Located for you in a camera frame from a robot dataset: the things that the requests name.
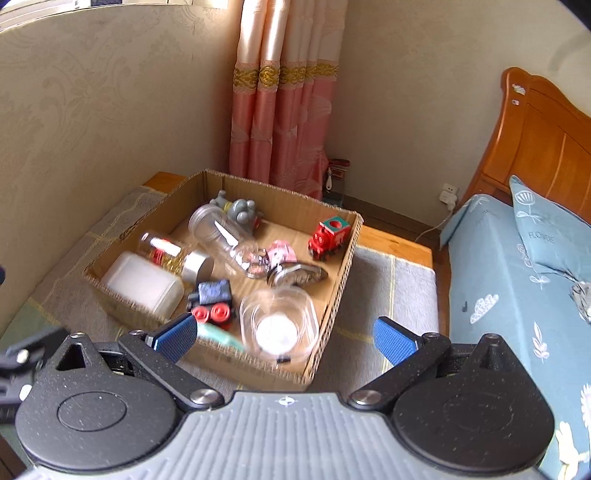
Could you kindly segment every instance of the red wheel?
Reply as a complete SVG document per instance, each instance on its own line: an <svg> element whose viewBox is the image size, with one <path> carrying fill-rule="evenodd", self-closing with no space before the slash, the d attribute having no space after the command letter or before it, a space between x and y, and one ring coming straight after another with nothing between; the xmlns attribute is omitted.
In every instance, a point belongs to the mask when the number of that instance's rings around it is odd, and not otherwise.
<svg viewBox="0 0 591 480"><path fill-rule="evenodd" d="M212 307L211 321L213 323L224 323L230 318L230 307L225 303L216 303Z"/></svg>
<svg viewBox="0 0 591 480"><path fill-rule="evenodd" d="M195 317L197 323L205 323L209 320L209 310L202 305L195 307L191 310L191 313Z"/></svg>

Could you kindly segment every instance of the blue gripper pad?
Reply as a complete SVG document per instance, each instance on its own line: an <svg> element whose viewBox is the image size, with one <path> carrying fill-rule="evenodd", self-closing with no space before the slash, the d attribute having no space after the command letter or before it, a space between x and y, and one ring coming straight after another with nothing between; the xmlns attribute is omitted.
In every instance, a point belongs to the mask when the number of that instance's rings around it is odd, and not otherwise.
<svg viewBox="0 0 591 480"><path fill-rule="evenodd" d="M374 322L374 344L380 353L396 366L418 350L417 339L420 337L403 327L394 328L390 322L394 323L383 317Z"/></svg>
<svg viewBox="0 0 591 480"><path fill-rule="evenodd" d="M197 340L197 322L193 315L188 315L155 339L154 350L172 363L176 363L195 344L195 340Z"/></svg>

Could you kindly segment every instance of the gold curtain trim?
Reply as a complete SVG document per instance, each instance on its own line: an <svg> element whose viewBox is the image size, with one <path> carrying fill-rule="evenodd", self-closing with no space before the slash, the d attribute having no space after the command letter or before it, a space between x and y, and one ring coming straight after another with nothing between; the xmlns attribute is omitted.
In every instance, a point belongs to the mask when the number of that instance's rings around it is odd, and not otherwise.
<svg viewBox="0 0 591 480"><path fill-rule="evenodd" d="M338 65L324 62L307 67L282 66L279 69L272 65L266 65L261 69L239 69L236 67L234 68L234 87L256 90L258 84L265 88L273 88L278 85L297 85L304 83L305 80L314 80L315 77L331 77L336 79L338 73Z"/></svg>
<svg viewBox="0 0 591 480"><path fill-rule="evenodd" d="M279 69L273 65L265 65L259 72L259 83L267 88L277 86L279 83Z"/></svg>
<svg viewBox="0 0 591 480"><path fill-rule="evenodd" d="M332 77L337 78L339 74L339 66L330 63L320 62L316 65L311 65L306 68L306 79L313 80L315 77Z"/></svg>
<svg viewBox="0 0 591 480"><path fill-rule="evenodd" d="M304 83L306 79L306 67L281 67L279 69L279 85L297 85Z"/></svg>
<svg viewBox="0 0 591 480"><path fill-rule="evenodd" d="M234 87L256 89L259 69L239 69L234 68Z"/></svg>

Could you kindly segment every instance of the bed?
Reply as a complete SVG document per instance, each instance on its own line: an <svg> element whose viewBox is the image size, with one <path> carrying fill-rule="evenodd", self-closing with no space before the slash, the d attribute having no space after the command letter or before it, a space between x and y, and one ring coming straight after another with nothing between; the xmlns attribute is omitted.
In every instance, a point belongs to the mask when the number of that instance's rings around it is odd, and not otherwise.
<svg viewBox="0 0 591 480"><path fill-rule="evenodd" d="M507 340L556 419L541 469L550 478L579 479L590 471L591 325L570 297L573 282L534 268L509 179L518 176L589 222L591 119L547 79L521 69L506 70L502 88L491 141L441 233L451 264L449 335L459 343L475 343L486 332Z"/></svg>

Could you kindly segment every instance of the gray elephant toy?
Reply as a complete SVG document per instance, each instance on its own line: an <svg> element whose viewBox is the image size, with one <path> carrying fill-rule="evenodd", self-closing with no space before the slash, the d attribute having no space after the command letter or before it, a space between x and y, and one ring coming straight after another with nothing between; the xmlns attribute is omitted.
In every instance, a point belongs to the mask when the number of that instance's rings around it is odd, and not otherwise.
<svg viewBox="0 0 591 480"><path fill-rule="evenodd" d="M254 200L238 199L235 202L230 202L226 200L225 190L220 190L217 197L211 199L209 203L220 207L230 220L236 222L250 234L253 233L262 218L262 213L256 211Z"/></svg>
<svg viewBox="0 0 591 480"><path fill-rule="evenodd" d="M227 212L228 209L230 208L230 205L232 204L232 202L229 202L228 200L226 200L226 191L225 190L220 190L217 193L217 197L214 199L211 199L209 201L209 203L211 205L215 205L217 207L220 207L224 212Z"/></svg>

